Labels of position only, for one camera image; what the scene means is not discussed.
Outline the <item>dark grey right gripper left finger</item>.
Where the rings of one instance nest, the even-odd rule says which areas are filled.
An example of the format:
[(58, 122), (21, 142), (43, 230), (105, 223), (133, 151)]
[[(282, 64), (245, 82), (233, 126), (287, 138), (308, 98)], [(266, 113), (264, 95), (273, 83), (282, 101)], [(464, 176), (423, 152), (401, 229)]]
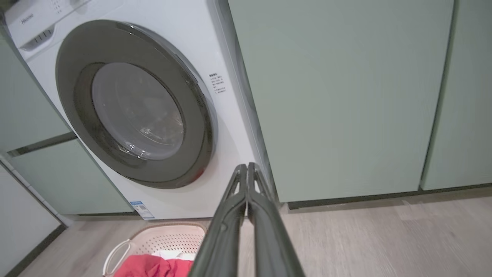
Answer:
[(246, 210), (246, 177), (246, 165), (238, 165), (233, 170), (188, 274), (190, 277), (238, 275), (240, 228)]

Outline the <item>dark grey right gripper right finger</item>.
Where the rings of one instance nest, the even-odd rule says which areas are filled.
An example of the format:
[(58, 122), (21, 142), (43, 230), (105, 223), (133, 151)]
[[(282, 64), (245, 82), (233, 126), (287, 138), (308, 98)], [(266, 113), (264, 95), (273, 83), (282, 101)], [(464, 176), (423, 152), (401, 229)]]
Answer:
[(256, 163), (248, 164), (248, 219), (254, 226), (256, 276), (304, 277), (277, 198)]

